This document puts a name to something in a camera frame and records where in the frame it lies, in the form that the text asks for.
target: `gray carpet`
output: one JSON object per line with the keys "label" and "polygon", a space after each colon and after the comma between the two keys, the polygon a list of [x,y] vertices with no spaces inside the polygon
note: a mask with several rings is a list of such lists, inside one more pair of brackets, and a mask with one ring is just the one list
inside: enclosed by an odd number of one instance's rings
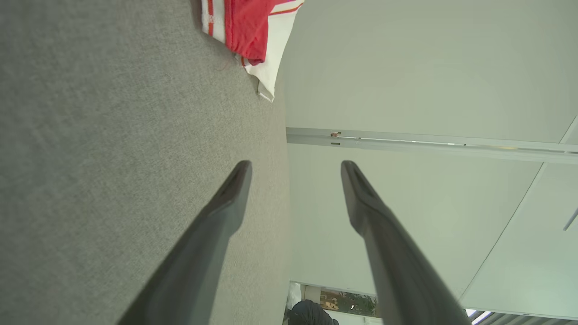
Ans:
{"label": "gray carpet", "polygon": [[196,0],[0,2],[0,323],[114,323],[242,159],[253,184],[212,323],[281,323],[282,86],[258,97],[199,15]]}

